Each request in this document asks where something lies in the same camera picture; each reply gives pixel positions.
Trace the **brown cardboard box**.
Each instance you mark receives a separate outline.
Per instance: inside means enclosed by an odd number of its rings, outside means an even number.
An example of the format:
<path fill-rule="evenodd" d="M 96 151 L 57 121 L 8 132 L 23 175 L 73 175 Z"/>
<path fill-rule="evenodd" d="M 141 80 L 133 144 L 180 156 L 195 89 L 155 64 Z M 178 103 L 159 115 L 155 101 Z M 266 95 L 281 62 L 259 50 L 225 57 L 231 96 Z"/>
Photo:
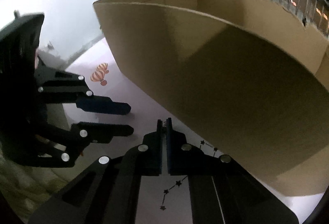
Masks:
<path fill-rule="evenodd" d="M 328 40 L 270 0 L 98 0 L 128 79 L 286 196 L 328 187 Z"/>

